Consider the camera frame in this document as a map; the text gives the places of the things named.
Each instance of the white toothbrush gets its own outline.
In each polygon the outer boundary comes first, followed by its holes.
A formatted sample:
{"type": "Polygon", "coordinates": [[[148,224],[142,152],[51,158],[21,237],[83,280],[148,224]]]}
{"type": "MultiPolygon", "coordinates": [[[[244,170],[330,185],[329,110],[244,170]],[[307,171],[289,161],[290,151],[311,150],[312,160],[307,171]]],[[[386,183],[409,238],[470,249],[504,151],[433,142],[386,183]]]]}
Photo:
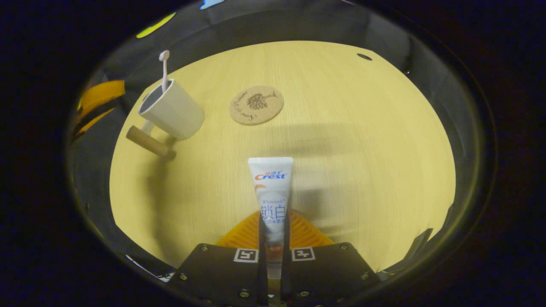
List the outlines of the white toothbrush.
{"type": "Polygon", "coordinates": [[[163,80],[161,81],[161,90],[167,91],[169,80],[167,79],[167,59],[169,58],[169,50],[165,50],[159,54],[159,60],[163,62],[163,80]]]}

